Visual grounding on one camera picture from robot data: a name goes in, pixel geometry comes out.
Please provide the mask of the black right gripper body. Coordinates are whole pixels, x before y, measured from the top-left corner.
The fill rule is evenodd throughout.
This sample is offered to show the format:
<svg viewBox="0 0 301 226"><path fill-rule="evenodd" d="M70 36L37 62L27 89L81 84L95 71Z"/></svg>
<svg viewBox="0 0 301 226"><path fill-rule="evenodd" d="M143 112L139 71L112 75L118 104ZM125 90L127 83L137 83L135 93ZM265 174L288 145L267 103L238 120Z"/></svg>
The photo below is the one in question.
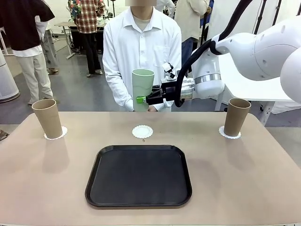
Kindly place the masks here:
<svg viewBox="0 0 301 226"><path fill-rule="evenodd" d="M161 84L163 99L166 101L174 101L176 84L177 81L163 82Z"/></svg>

